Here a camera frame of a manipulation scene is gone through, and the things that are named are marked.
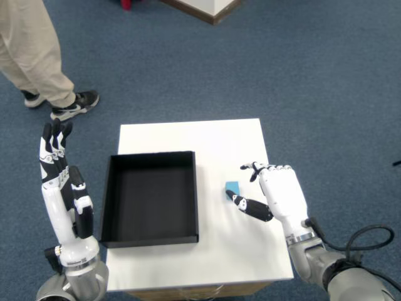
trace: white table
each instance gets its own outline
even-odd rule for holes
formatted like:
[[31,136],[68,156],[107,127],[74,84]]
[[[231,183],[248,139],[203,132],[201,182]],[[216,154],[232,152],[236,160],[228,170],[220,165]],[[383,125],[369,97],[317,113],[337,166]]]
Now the white table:
[[265,202],[251,171],[268,162],[259,119],[122,125],[119,154],[194,151],[199,242],[107,250],[108,291],[273,282],[293,278],[281,224],[241,213],[226,199],[226,181]]

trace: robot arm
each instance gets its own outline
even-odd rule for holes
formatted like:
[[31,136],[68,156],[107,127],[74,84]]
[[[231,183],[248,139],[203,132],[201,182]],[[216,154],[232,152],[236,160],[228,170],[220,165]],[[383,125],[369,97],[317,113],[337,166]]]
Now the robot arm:
[[57,274],[42,285],[37,301],[98,301],[106,293],[108,269],[93,237],[93,204],[78,168],[65,158],[71,128],[56,120],[41,138],[42,194],[60,245],[44,251]]
[[[331,301],[395,300],[382,282],[364,269],[360,262],[350,259],[349,250],[364,250],[363,248],[348,248],[347,256],[326,250],[321,231],[313,219],[308,217],[305,197],[290,166],[270,166],[254,162],[241,167],[249,168],[253,169],[251,182],[259,176],[261,189],[268,201],[264,215],[271,213],[283,225],[291,260],[302,280],[324,288]],[[226,193],[236,204],[252,205],[255,202],[249,203],[250,200],[236,196],[231,191]],[[247,213],[239,204],[239,209]]]

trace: person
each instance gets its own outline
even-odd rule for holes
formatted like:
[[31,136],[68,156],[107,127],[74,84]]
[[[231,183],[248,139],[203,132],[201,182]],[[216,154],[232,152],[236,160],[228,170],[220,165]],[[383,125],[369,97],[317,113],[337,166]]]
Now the person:
[[99,101],[96,91],[75,93],[61,71],[60,44],[43,0],[0,0],[0,70],[28,108],[47,101],[53,120],[86,113]]

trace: black cable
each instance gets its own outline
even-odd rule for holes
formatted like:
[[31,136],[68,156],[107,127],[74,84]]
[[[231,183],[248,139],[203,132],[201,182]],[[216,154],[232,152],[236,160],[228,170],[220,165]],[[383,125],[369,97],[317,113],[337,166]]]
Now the black cable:
[[[354,246],[352,247],[352,243],[362,234],[374,230],[374,229],[384,229],[387,230],[390,233],[390,236],[387,238],[387,240],[385,240],[382,243],[378,243],[376,245],[372,245],[372,246]],[[390,227],[384,225],[384,224],[373,224],[370,226],[366,226],[364,228],[362,228],[361,230],[358,230],[357,232],[355,232],[354,234],[352,234],[350,240],[348,240],[348,243],[346,244],[345,247],[345,256],[346,259],[350,259],[350,252],[351,251],[369,251],[369,250],[376,250],[376,249],[380,249],[383,248],[384,246],[387,246],[389,243],[391,243],[394,239],[394,231],[393,229],[391,229]]]
[[[343,247],[339,247],[339,246],[335,246],[332,245],[330,242],[328,242],[325,239],[325,234],[323,232],[323,230],[320,228],[317,220],[315,218],[309,218],[305,221],[305,225],[308,227],[312,227],[313,231],[316,232],[316,234],[320,237],[320,239],[322,240],[322,242],[324,242],[326,245],[328,245],[330,248],[337,250],[337,251],[345,251],[345,256],[346,256],[346,260],[349,262],[354,263],[357,267],[362,268],[366,271],[368,271],[369,273],[371,273],[372,275],[375,275],[377,277],[380,277],[382,279],[384,279],[385,281],[387,281],[389,284],[391,284],[393,287],[395,287],[400,293],[401,293],[401,285],[399,285],[396,281],[392,280],[390,277],[384,275],[381,272],[378,272],[376,270],[372,270],[371,268],[367,268],[362,266],[361,262],[360,262],[360,258],[359,260],[352,258],[350,253],[351,251],[368,251],[368,250],[376,250],[379,248],[383,248],[384,246],[387,246],[389,243],[391,243],[394,239],[395,233],[394,230],[391,229],[390,227],[384,225],[384,224],[373,224],[370,226],[366,226],[360,230],[358,230],[357,232],[355,232],[354,234],[351,235],[350,239],[348,240],[348,243],[346,244],[345,248]],[[383,229],[383,230],[387,230],[390,233],[390,236],[383,241],[382,243],[378,243],[376,245],[372,245],[372,246],[352,246],[353,242],[362,234],[371,231],[371,230],[375,230],[375,229]]]

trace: wooden base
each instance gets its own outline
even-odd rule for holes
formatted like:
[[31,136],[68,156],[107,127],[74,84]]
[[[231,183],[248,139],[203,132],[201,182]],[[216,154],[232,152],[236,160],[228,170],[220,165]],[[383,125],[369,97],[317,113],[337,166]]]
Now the wooden base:
[[183,3],[179,0],[160,0],[160,1],[170,6],[173,6],[174,8],[177,8],[187,14],[195,16],[212,25],[219,24],[224,17],[226,17],[234,8],[239,6],[241,3],[241,0],[233,0],[233,2],[228,4],[224,9],[222,9],[220,13],[213,16],[211,14],[205,13],[204,11],[189,6],[188,4]]
[[216,297],[252,295],[270,284],[271,282],[257,282],[220,286],[213,285],[208,287],[171,288],[166,290],[144,290],[128,293],[143,301],[202,300]]

